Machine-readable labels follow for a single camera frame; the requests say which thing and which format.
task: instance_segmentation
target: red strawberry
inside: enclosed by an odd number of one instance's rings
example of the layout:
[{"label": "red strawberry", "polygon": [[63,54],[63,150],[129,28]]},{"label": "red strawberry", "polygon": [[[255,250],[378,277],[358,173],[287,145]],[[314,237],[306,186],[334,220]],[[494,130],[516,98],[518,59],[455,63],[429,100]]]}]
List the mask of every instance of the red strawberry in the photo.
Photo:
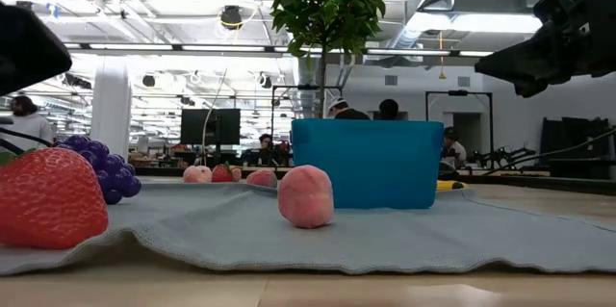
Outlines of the red strawberry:
[{"label": "red strawberry", "polygon": [[67,249],[108,223],[96,174],[78,153],[44,148],[0,168],[0,243]]},{"label": "red strawberry", "polygon": [[240,182],[242,171],[229,163],[218,165],[212,170],[212,182]]}]

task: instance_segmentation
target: blue bin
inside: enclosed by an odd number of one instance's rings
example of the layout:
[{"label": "blue bin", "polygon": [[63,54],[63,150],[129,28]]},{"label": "blue bin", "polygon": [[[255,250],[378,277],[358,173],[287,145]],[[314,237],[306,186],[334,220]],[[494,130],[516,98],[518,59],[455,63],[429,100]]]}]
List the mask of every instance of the blue bin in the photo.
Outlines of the blue bin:
[{"label": "blue bin", "polygon": [[296,166],[329,175],[336,208],[426,209],[434,203],[443,123],[298,119]]}]

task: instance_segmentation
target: gray cloth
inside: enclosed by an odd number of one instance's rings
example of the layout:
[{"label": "gray cloth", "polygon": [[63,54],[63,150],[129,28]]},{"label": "gray cloth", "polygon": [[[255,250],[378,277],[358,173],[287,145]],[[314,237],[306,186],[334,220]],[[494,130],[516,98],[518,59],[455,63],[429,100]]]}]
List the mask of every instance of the gray cloth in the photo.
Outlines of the gray cloth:
[{"label": "gray cloth", "polygon": [[471,191],[429,210],[337,210],[331,225],[291,226],[275,191],[247,185],[147,184],[111,206],[110,228],[71,250],[0,248],[0,274],[87,261],[131,236],[167,257],[216,270],[466,272],[500,263],[543,272],[616,271],[616,227],[517,211]]}]

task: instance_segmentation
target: potted plant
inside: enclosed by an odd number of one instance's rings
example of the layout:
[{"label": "potted plant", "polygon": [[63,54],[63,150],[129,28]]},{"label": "potted plant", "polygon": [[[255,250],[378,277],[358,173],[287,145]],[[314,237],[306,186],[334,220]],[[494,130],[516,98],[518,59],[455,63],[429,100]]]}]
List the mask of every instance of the potted plant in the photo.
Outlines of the potted plant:
[{"label": "potted plant", "polygon": [[325,98],[325,56],[339,49],[345,55],[359,55],[366,40],[380,31],[378,12],[385,14],[383,0],[274,0],[272,28],[283,27],[293,35],[288,51],[301,58],[310,49],[321,49],[319,67],[320,116]]}]

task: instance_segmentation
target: black monitor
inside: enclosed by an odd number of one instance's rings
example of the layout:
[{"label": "black monitor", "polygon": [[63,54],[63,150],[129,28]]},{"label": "black monitor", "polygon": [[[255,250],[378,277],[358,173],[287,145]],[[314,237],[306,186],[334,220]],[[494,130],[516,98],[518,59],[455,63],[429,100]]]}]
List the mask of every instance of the black monitor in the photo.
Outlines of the black monitor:
[{"label": "black monitor", "polygon": [[70,70],[62,42],[32,11],[0,2],[0,95]]},{"label": "black monitor", "polygon": [[[201,144],[203,124],[210,110],[182,110],[180,142]],[[220,144],[240,144],[240,118],[238,109],[212,110],[206,129],[205,144],[215,144],[216,120],[220,120]]]}]

